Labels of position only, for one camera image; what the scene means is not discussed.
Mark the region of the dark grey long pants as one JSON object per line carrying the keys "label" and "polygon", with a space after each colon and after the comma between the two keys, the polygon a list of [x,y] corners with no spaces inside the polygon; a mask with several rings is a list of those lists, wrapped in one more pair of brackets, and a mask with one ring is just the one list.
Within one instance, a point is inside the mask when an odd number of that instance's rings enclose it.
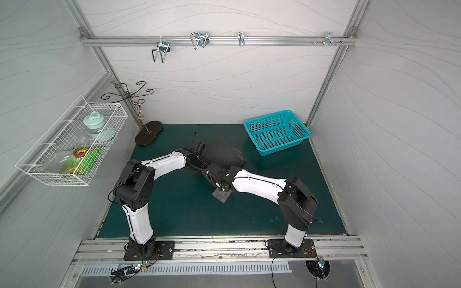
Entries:
{"label": "dark grey long pants", "polygon": [[207,164],[214,163],[224,169],[229,169],[233,166],[242,167],[246,164],[246,159],[241,151],[223,140],[219,140],[207,147],[202,159]]}

